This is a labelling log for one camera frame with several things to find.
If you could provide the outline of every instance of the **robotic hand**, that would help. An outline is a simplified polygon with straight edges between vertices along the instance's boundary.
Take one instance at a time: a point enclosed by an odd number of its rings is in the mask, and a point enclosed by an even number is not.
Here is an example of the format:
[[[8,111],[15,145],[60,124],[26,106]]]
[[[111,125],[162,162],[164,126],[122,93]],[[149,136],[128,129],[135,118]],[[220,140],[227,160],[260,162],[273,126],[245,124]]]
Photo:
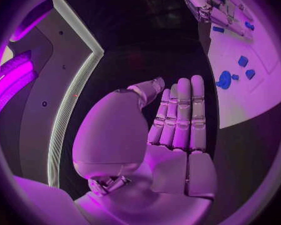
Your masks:
[[[171,90],[165,89],[148,133],[141,109],[164,87],[159,77],[116,90],[86,115],[74,141],[73,163],[78,174],[88,180],[93,194],[116,197],[114,190],[124,185],[129,190],[133,182],[137,183],[136,170],[145,164],[151,171],[148,189],[153,193],[214,199],[216,171],[204,153],[203,79],[198,75],[191,82],[181,78]],[[126,176],[136,180],[129,184]]]
[[[203,23],[215,23],[246,39],[252,39],[252,25],[243,19],[253,21],[253,17],[241,0],[184,0],[192,14]]]

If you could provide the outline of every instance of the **illuminated edge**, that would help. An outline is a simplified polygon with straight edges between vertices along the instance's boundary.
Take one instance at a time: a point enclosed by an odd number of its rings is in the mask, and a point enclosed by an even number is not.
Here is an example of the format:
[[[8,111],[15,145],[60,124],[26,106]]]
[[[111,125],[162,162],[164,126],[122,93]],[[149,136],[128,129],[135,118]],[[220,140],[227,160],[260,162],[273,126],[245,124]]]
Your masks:
[[[52,128],[47,161],[47,178],[49,186],[59,188],[59,165],[66,129],[78,97],[100,59],[103,57],[104,50],[65,0],[53,0],[53,3],[54,8],[92,50],[92,53],[82,64],[70,83],[62,99]]]

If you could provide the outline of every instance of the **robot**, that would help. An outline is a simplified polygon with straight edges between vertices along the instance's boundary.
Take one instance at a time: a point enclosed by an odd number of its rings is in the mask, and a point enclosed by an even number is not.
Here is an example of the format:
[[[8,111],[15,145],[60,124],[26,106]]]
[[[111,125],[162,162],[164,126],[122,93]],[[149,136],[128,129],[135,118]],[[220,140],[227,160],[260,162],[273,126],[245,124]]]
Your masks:
[[[199,23],[215,23],[245,39],[252,40],[253,17],[241,0],[184,0]],[[240,16],[246,24],[240,23]]]
[[[217,175],[205,153],[204,81],[194,75],[164,88],[158,77],[118,89],[83,120],[72,156],[88,180],[90,192],[76,203],[89,222],[198,224],[208,213]],[[162,91],[148,131],[142,108]]]

